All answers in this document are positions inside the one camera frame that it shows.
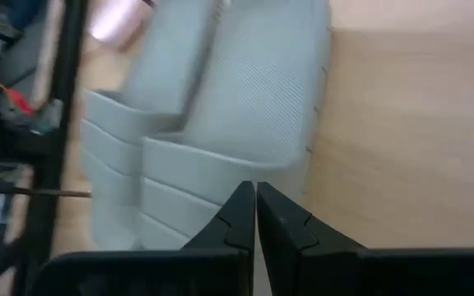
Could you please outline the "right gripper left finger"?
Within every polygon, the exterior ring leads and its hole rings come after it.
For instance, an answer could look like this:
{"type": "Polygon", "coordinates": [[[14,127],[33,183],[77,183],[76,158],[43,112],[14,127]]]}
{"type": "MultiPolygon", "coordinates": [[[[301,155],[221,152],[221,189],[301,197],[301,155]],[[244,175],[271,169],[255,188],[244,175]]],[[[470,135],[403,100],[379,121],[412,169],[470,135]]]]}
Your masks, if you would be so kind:
{"type": "Polygon", "coordinates": [[[250,181],[242,182],[184,249],[234,247],[252,252],[255,240],[255,197],[254,185],[250,181]]]}

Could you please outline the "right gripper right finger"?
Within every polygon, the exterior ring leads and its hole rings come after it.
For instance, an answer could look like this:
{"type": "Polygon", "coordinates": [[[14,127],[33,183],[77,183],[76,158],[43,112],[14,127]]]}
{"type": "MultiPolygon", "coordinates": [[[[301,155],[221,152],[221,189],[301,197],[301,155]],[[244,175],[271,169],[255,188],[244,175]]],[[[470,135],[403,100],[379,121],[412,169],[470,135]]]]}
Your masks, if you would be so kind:
{"type": "Polygon", "coordinates": [[[354,295],[363,246],[259,183],[258,232],[274,295],[354,295]]]}

